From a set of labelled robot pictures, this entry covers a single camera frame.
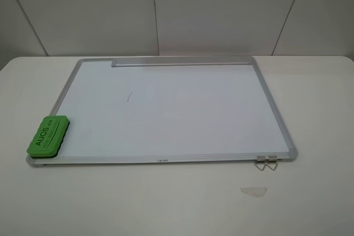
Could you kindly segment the green whiteboard eraser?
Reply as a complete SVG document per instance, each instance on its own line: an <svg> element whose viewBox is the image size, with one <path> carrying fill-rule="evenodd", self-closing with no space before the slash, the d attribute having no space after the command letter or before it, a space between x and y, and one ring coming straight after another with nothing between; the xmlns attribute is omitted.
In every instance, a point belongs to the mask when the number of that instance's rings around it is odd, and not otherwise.
<svg viewBox="0 0 354 236"><path fill-rule="evenodd" d="M46 116L43 118L27 154L33 159L51 159L58 155L70 121L67 116Z"/></svg>

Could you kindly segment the clear tape piece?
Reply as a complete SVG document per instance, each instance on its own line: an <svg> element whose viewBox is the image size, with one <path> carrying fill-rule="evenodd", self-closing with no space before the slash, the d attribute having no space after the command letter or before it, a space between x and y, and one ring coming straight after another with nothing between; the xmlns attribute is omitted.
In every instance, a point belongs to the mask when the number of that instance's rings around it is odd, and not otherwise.
<svg viewBox="0 0 354 236"><path fill-rule="evenodd" d="M264 197L267 188L266 187L241 187L240 191L254 198Z"/></svg>

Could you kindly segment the metal hanging clip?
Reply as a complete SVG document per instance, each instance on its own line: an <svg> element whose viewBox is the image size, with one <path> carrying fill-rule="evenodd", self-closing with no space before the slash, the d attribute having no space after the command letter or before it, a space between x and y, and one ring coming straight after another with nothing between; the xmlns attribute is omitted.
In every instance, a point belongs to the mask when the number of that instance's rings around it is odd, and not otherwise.
<svg viewBox="0 0 354 236"><path fill-rule="evenodd" d="M276 155L268 156L268 159L265 161L265 164L272 171L275 171L278 167L278 157Z"/></svg>
<svg viewBox="0 0 354 236"><path fill-rule="evenodd" d="M255 167L260 171L264 171L264 169L267 167L266 160L266 156L257 156L257 159L254 162Z"/></svg>

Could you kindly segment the right metal hanging clip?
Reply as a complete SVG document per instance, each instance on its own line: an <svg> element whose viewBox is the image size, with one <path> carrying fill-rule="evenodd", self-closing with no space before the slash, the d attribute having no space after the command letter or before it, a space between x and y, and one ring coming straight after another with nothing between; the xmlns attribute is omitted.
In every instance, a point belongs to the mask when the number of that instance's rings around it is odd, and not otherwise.
<svg viewBox="0 0 354 236"><path fill-rule="evenodd" d="M276 155L268 156L268 159L265 161L265 164L272 171L275 171L278 167L278 157Z"/></svg>

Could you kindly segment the left metal hanging clip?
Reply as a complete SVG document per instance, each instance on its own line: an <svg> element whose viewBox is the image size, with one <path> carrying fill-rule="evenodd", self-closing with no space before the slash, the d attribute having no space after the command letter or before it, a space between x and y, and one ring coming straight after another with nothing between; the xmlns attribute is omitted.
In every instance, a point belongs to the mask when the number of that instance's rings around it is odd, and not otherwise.
<svg viewBox="0 0 354 236"><path fill-rule="evenodd" d="M254 162L255 167L260 171L264 171L264 169L267 167L266 160L266 156L257 156L257 159Z"/></svg>

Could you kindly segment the white aluminium-framed whiteboard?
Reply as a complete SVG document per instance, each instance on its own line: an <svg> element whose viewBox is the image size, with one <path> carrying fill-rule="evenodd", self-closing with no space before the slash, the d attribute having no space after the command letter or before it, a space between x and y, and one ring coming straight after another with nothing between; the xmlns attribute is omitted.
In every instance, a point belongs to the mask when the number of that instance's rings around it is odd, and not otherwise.
<svg viewBox="0 0 354 236"><path fill-rule="evenodd" d="M252 162L298 151L253 56L79 60L48 116L70 125L32 167Z"/></svg>

